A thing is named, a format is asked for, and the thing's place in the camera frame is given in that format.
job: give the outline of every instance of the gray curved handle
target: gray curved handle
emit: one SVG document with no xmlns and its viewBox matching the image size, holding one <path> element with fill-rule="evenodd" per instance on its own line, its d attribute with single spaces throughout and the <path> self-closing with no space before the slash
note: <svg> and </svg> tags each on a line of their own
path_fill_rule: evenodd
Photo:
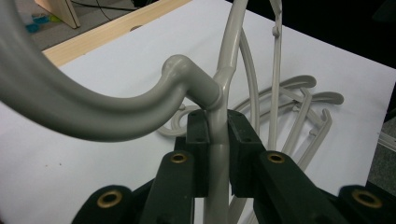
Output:
<svg viewBox="0 0 396 224">
<path fill-rule="evenodd" d="M 56 132 L 94 141 L 124 141 L 151 133 L 185 96 L 203 108 L 219 101 L 220 86 L 189 58 L 176 55 L 150 91 L 115 98 L 90 91 L 63 74 L 36 48 L 14 2 L 0 1 L 0 100 Z"/>
</svg>

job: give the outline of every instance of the wooden plank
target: wooden plank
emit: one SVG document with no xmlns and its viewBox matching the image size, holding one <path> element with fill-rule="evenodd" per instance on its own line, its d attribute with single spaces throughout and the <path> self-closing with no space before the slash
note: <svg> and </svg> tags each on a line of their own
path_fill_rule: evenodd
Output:
<svg viewBox="0 0 396 224">
<path fill-rule="evenodd" d="M 72 28 L 80 26 L 76 11 L 70 0 L 35 0 L 35 2 Z"/>
<path fill-rule="evenodd" d="M 153 21 L 188 2 L 190 0 L 157 1 L 90 30 L 87 33 L 66 40 L 50 49 L 46 49 L 43 53 L 53 64 L 61 66 L 117 37 L 129 33 L 133 28 Z"/>
</svg>

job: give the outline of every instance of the white surface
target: white surface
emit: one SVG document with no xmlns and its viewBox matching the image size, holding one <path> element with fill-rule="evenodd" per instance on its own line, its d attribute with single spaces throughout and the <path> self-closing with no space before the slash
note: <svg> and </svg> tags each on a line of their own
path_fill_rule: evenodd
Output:
<svg viewBox="0 0 396 224">
<path fill-rule="evenodd" d="M 225 1 L 194 0 L 62 70 L 94 91 L 119 97 L 153 87 L 163 62 L 173 54 L 187 55 L 213 76 L 230 6 Z M 271 83 L 273 25 L 249 12 L 244 23 L 261 89 Z M 238 62 L 230 107 L 248 96 L 242 59 Z M 364 184 L 396 71 L 284 27 L 281 80 L 302 74 L 317 79 L 311 92 L 338 91 L 346 98 L 343 105 L 313 107 L 317 112 L 328 108 L 333 126 L 306 173 L 333 194 L 344 185 Z M 279 149 L 294 118 L 279 118 Z M 308 129 L 299 142 L 303 146 Z M 267 130 L 263 124 L 265 145 Z M 0 105 L 0 216 L 7 224 L 70 223 L 97 189 L 113 184 L 136 189 L 149 181 L 171 150 L 173 140 L 157 133 L 123 143 L 78 140 Z"/>
</svg>

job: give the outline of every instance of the screw hole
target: screw hole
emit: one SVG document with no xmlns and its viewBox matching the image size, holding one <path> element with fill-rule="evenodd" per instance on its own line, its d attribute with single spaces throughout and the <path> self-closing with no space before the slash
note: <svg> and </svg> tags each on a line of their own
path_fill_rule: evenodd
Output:
<svg viewBox="0 0 396 224">
<path fill-rule="evenodd" d="M 285 161 L 285 158 L 281 154 L 271 153 L 267 156 L 268 160 L 273 163 L 282 163 Z"/>
<path fill-rule="evenodd" d="M 113 189 L 102 194 L 96 203 L 101 208 L 109 208 L 118 204 L 121 201 L 121 199 L 122 199 L 121 192 L 119 192 L 116 189 Z"/>
<path fill-rule="evenodd" d="M 352 191 L 352 197 L 356 202 L 371 208 L 382 207 L 382 202 L 374 194 L 367 190 L 355 189 Z"/>
<path fill-rule="evenodd" d="M 171 162 L 174 162 L 174 163 L 182 163 L 182 162 L 185 162 L 186 160 L 187 160 L 187 157 L 181 153 L 177 153 L 177 154 L 173 155 L 171 158 Z"/>
</svg>

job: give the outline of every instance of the gray metal part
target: gray metal part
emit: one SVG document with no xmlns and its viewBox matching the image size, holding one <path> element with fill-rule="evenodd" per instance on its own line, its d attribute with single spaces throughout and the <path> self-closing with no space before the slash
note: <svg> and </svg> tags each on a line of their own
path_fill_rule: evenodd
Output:
<svg viewBox="0 0 396 224">
<path fill-rule="evenodd" d="M 185 56 L 163 65 L 150 91 L 115 98 L 90 91 L 55 67 L 23 29 L 13 1 L 0 2 L 0 99 L 56 132 L 94 141 L 125 141 L 168 121 L 185 96 L 203 108 L 215 105 L 220 87 Z"/>
</svg>

